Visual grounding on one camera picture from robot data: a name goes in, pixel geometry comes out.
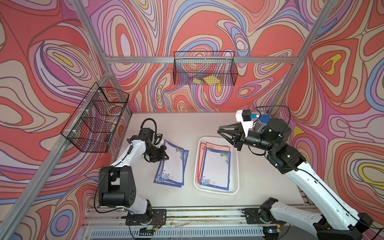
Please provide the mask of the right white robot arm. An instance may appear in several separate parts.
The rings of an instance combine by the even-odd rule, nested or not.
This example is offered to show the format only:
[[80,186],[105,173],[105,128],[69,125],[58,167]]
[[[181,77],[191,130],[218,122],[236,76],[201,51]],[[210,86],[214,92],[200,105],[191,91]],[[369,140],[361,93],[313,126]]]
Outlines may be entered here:
[[320,213],[311,213],[268,198],[256,214],[260,221],[282,221],[305,230],[319,240],[361,240],[373,223],[367,213],[359,213],[343,201],[312,169],[306,158],[287,144],[292,130],[278,118],[268,121],[262,132],[241,123],[220,126],[218,134],[237,150],[242,146],[264,150],[266,159],[282,175],[294,182]]

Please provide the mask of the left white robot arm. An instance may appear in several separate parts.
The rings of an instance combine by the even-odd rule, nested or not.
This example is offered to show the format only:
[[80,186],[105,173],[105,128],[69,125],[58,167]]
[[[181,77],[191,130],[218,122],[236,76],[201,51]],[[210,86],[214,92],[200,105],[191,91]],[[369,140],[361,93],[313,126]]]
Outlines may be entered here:
[[163,135],[150,128],[142,128],[137,135],[127,139],[127,143],[118,159],[99,171],[99,206],[124,209],[133,215],[150,215],[150,201],[138,195],[134,164],[140,158],[148,163],[168,160]]

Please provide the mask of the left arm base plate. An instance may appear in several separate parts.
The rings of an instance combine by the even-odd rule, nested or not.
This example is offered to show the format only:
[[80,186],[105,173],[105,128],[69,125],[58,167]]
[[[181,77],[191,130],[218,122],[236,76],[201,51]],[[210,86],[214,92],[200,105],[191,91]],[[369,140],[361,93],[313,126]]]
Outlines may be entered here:
[[167,222],[167,210],[147,210],[145,214],[135,215],[128,212],[126,226],[156,226],[161,227]]

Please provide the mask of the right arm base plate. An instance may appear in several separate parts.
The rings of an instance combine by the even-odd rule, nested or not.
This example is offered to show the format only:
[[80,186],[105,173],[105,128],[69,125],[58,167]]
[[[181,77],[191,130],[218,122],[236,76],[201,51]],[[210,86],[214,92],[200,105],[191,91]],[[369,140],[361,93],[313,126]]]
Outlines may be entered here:
[[270,224],[270,212],[260,208],[245,208],[241,212],[245,215],[247,224]]

